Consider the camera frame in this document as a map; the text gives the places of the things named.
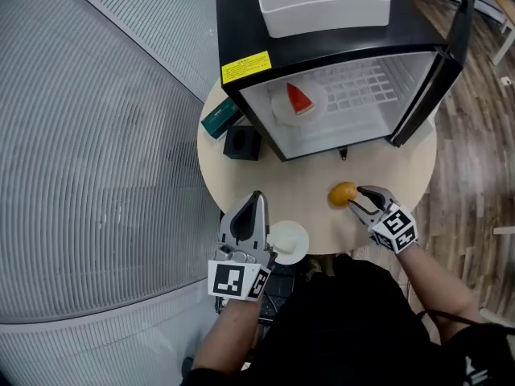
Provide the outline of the white tissue box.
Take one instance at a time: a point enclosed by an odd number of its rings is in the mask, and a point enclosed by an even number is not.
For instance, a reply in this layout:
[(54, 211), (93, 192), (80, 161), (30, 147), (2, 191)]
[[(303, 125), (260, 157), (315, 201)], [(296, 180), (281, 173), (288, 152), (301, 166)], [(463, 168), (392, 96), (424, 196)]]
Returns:
[(389, 24), (391, 0), (258, 0), (272, 38)]

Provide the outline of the yellow warning sticker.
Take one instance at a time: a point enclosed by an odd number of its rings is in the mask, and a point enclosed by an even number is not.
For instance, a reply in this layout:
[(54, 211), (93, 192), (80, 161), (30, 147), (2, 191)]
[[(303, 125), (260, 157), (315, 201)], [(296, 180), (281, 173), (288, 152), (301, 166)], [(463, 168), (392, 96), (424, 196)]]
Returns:
[(268, 51), (235, 60), (221, 67), (221, 83), (227, 84), (272, 68)]

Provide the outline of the red watermelon slice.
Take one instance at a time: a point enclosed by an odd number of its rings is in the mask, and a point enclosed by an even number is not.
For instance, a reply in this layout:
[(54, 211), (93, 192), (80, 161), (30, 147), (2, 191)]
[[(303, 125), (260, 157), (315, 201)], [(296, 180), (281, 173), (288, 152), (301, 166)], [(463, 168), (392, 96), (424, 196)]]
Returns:
[(313, 101), (294, 84), (286, 84), (286, 92), (292, 109), (296, 116), (311, 111), (314, 108)]

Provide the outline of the white round plate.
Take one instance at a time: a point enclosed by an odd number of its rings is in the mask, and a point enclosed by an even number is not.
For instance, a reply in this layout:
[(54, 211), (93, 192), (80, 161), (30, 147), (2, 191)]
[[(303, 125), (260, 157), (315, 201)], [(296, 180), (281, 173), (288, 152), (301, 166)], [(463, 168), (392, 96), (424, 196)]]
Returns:
[[(297, 114), (291, 105), (287, 85), (291, 84), (311, 101), (312, 106)], [(319, 120), (327, 110), (328, 94), (323, 86), (314, 80), (288, 80), (270, 91), (271, 108), (276, 118), (284, 125), (304, 126)]]
[[(292, 254), (285, 255), (274, 250), (273, 246), (270, 244), (270, 236), (278, 233), (291, 233), (297, 237), (297, 247)], [(307, 255), (310, 246), (309, 235), (305, 228), (301, 224), (291, 220), (282, 220), (273, 224), (270, 227), (267, 243), (277, 254), (275, 261), (280, 265), (295, 265), (299, 263)]]

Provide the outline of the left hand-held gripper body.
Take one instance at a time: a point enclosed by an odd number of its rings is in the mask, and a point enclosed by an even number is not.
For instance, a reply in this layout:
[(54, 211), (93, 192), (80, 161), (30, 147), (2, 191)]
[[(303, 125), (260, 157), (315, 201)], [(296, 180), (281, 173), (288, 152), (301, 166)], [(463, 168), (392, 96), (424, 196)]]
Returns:
[(269, 245), (257, 254), (220, 246), (208, 262), (208, 294), (257, 302), (264, 292), (277, 253)]

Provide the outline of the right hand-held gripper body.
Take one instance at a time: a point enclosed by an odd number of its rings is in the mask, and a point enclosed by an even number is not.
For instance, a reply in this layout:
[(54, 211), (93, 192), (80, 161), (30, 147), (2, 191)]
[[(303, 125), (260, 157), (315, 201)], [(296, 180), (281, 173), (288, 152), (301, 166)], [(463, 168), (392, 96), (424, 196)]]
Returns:
[(418, 229), (414, 217), (397, 203), (391, 203), (368, 231), (376, 244), (395, 255), (412, 244), (418, 244)]

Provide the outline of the person's left forearm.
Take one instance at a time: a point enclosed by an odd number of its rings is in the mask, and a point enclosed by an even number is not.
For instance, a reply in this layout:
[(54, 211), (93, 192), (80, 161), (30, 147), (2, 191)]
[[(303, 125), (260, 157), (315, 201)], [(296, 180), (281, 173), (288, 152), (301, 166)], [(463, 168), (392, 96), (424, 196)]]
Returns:
[(230, 299), (204, 338), (193, 369), (210, 369), (226, 375), (239, 372), (258, 328), (262, 298), (257, 302)]

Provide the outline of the person's right forearm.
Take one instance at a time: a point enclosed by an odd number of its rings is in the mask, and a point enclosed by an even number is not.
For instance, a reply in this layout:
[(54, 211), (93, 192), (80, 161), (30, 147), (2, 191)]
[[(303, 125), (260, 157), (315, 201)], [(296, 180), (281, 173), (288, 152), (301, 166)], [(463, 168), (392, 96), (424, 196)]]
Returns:
[(412, 244), (397, 255), (425, 310), (443, 312), (469, 322), (481, 322), (478, 302), (456, 275), (422, 248)]

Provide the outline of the black floor crate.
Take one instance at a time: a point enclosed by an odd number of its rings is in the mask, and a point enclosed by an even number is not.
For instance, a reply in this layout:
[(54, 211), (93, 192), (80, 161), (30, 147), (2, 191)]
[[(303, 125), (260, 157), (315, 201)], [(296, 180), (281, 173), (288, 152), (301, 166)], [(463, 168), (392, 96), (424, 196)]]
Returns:
[(295, 265), (276, 265), (272, 271), (262, 301), (259, 323), (269, 326), (293, 292), (296, 282)]

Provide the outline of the person's black clothing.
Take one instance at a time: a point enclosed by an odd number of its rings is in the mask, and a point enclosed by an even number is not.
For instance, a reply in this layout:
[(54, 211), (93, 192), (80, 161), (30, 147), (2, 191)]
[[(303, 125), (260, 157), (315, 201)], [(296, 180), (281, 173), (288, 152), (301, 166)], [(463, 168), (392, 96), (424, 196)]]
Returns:
[(347, 254), (332, 267), (311, 265), (239, 372), (192, 368), (181, 386), (515, 386), (506, 328), (423, 308), (433, 343), (389, 271)]

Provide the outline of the black cube holder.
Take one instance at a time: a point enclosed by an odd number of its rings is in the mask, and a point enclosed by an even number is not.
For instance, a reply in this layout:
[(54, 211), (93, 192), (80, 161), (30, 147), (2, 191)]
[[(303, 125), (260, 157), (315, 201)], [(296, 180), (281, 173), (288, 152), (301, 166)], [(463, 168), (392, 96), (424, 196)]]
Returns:
[(226, 134), (223, 154), (231, 159), (257, 161), (261, 141), (261, 134), (253, 126), (234, 125)]

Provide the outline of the dark green box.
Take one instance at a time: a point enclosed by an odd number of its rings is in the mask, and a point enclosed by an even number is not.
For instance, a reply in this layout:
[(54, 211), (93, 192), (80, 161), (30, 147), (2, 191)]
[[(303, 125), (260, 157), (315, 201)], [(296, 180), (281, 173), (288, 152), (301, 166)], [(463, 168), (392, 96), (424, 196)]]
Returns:
[(227, 97), (201, 121), (201, 125), (211, 138), (219, 140), (229, 127), (238, 123), (243, 117), (242, 111), (232, 99)]

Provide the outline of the orange fruit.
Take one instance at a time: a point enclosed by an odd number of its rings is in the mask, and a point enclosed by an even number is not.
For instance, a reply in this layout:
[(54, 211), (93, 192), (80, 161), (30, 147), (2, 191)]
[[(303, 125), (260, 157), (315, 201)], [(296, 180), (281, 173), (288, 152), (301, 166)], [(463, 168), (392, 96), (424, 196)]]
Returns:
[(334, 207), (346, 207), (356, 197), (357, 188), (351, 182), (338, 183), (328, 193), (328, 201)]

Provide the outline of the black mini fridge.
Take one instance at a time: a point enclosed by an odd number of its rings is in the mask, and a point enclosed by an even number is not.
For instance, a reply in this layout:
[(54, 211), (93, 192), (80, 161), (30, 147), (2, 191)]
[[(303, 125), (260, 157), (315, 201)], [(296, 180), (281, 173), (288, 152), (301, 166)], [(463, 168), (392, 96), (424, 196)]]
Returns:
[[(391, 0), (389, 24), (272, 38), (258, 0), (216, 0), (220, 67), (268, 51), (272, 68), (221, 83), (222, 89), (283, 161), (385, 139), (402, 146), (433, 113), (464, 69), (473, 0), (460, 0), (441, 34), (410, 0)], [(328, 113), (290, 126), (274, 115), (270, 91), (288, 80), (315, 80), (322, 68), (378, 60), (397, 101)]]

